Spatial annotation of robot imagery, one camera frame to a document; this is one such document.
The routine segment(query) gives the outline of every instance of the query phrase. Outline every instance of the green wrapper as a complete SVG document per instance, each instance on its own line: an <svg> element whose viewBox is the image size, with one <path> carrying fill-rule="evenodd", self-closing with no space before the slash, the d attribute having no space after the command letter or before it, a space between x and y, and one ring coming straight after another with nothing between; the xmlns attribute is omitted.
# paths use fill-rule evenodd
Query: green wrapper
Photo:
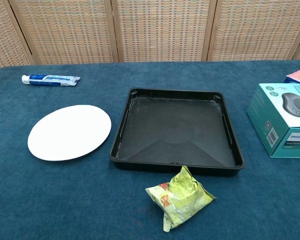
<svg viewBox="0 0 300 240"><path fill-rule="evenodd" d="M165 232L178 227L215 199L191 175L187 166L182 166L170 182L146 188L145 191L164 211Z"/></svg>

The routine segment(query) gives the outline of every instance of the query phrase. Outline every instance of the black tray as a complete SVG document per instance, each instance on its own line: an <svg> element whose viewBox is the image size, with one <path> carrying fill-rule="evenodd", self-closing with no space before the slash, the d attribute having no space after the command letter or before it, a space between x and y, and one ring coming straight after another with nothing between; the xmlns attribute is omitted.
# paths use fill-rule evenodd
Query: black tray
<svg viewBox="0 0 300 240"><path fill-rule="evenodd" d="M220 92L133 88L111 152L121 169L232 176L244 168Z"/></svg>

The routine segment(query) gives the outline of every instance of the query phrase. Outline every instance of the white plate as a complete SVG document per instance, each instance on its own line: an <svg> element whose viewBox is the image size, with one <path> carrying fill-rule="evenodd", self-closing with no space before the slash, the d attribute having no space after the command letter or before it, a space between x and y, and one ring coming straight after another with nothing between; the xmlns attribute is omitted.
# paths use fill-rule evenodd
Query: white plate
<svg viewBox="0 0 300 240"><path fill-rule="evenodd" d="M75 159L99 147L110 130L110 117L102 109L91 105L68 106L48 114L34 125L28 137L28 148L42 160Z"/></svg>

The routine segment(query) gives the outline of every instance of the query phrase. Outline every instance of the toothpaste cap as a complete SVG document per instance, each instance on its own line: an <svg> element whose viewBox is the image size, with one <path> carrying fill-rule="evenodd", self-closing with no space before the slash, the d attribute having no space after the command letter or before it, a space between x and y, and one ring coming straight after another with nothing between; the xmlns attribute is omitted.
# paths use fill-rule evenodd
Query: toothpaste cap
<svg viewBox="0 0 300 240"><path fill-rule="evenodd" d="M30 82L29 82L30 76L22 75L21 80L24 84L30 84Z"/></svg>

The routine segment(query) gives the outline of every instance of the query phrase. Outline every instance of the philips box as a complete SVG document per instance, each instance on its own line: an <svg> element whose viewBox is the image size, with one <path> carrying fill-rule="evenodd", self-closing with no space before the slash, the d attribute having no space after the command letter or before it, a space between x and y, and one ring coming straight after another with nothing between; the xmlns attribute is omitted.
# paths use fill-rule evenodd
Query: philips box
<svg viewBox="0 0 300 240"><path fill-rule="evenodd" d="M247 114L271 157L300 158L300 84L259 84Z"/></svg>

